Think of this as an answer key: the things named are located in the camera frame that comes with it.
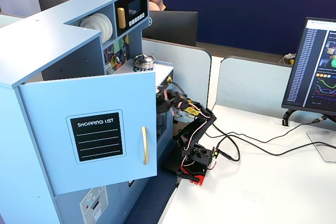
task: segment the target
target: white plate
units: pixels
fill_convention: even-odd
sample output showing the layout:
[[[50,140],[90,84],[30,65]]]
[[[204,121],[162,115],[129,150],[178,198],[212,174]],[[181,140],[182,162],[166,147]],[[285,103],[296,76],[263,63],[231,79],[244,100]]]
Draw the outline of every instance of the white plate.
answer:
[[[87,17],[86,19],[84,19],[81,23],[80,23],[80,27],[91,27],[93,26],[95,28],[95,30],[99,30],[101,31],[101,39],[104,42],[106,42],[105,38],[107,37],[107,31],[104,30],[103,24],[101,24],[98,20],[97,20],[97,16],[90,16]]]
[[[105,43],[108,40],[109,37],[109,27],[107,26],[106,22],[103,18],[92,15],[92,17],[96,20],[98,24],[100,24],[103,27],[104,33],[103,33],[103,43]]]
[[[107,40],[109,40],[113,34],[113,26],[112,26],[111,20],[108,18],[108,16],[106,16],[103,13],[95,13],[93,16],[101,17],[105,21],[106,25],[108,26],[108,31],[109,31]]]

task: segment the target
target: gold door handle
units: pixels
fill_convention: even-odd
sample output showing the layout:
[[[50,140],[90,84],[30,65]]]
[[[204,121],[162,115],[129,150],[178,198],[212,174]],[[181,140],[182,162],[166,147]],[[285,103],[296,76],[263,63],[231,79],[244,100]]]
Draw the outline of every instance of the gold door handle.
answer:
[[[147,130],[145,126],[142,126],[142,138],[143,138],[143,148],[145,151],[145,159],[143,164],[148,164],[148,141],[147,141]]]

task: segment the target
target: computer monitor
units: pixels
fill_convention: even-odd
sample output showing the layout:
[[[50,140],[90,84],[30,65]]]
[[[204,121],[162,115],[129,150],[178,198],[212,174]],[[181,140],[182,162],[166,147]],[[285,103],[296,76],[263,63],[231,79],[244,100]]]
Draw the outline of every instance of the computer monitor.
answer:
[[[41,8],[41,12],[44,10],[47,10],[49,8],[52,8],[56,5],[62,4],[67,0],[38,0]]]
[[[198,12],[150,11],[152,25],[142,37],[196,46]]]
[[[307,18],[282,107],[336,115],[336,20]],[[313,142],[336,146],[335,132],[307,134]],[[316,148],[325,161],[336,161],[329,148]]]

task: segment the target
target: white desk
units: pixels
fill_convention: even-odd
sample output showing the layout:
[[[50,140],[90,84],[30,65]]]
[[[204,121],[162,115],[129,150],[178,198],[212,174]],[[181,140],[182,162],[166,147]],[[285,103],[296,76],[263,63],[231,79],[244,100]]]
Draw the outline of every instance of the white desk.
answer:
[[[272,124],[271,118],[263,115],[218,105],[213,112],[217,116],[215,125],[224,132],[245,133],[265,141],[288,130]],[[287,137],[258,145],[281,153],[310,143],[308,130],[318,129],[301,126]],[[213,127],[207,132],[212,136],[219,134]],[[219,140],[204,136],[200,144],[211,149]],[[325,163],[314,146],[274,157],[240,140],[234,141],[241,152],[240,163],[219,156],[202,187],[182,180],[164,224],[336,222],[336,164]],[[236,158],[235,147],[229,140],[219,148]]]

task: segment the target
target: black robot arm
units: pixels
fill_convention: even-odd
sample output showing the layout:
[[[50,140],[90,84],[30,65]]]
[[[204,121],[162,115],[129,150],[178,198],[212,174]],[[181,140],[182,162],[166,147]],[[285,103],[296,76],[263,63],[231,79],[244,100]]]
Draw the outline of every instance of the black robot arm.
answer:
[[[215,122],[216,117],[211,110],[187,98],[186,95],[173,90],[162,89],[156,95],[156,113],[162,114],[169,110],[186,112],[195,117],[179,134],[174,136],[184,157],[178,176],[188,178],[202,185],[206,171],[217,158],[218,153],[213,148],[208,150],[198,142],[206,130]]]

